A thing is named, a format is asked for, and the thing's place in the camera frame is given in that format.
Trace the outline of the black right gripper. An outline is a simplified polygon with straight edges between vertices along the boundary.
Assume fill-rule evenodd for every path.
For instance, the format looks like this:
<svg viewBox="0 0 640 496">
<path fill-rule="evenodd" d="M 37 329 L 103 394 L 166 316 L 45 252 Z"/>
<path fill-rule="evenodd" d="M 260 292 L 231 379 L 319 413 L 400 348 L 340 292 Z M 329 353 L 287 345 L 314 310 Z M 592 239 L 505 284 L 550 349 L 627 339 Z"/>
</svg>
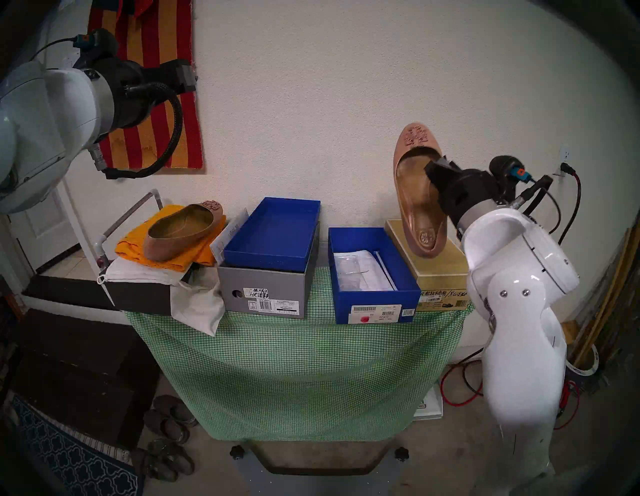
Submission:
<svg viewBox="0 0 640 496">
<path fill-rule="evenodd" d="M 441 210 L 455 227 L 469 209 L 499 196 L 498 181 L 488 171 L 447 168 L 445 159 L 431 159 L 424 171 L 438 191 Z"/>
</svg>

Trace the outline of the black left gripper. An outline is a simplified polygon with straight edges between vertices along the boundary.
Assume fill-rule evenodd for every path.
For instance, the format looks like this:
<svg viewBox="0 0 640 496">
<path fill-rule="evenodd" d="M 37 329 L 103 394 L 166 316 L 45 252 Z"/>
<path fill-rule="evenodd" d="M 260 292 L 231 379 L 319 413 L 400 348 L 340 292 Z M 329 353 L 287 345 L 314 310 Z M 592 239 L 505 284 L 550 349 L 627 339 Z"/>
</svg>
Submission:
<svg viewBox="0 0 640 496">
<path fill-rule="evenodd" d="M 177 95 L 193 93 L 197 76 L 193 67 L 173 59 L 157 67 L 119 58 L 106 60 L 106 82 L 113 99 L 113 117 L 109 132 L 136 127 L 151 111 L 169 101 L 176 126 L 183 125 L 182 106 Z"/>
</svg>

